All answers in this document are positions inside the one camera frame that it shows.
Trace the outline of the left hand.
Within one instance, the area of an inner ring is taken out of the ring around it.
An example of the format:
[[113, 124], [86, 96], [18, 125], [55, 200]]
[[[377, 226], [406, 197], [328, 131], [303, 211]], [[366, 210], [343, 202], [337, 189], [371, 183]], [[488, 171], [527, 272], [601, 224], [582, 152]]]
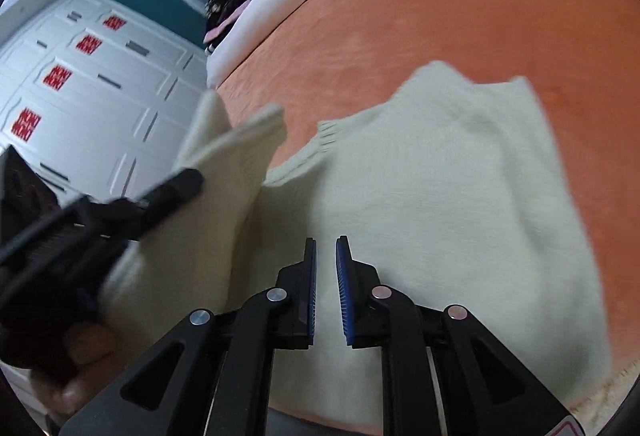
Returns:
[[67, 335], [67, 351], [77, 373], [66, 384], [29, 372], [35, 396], [51, 418], [68, 418], [117, 378], [153, 344], [144, 333], [125, 333], [108, 324], [76, 328]]

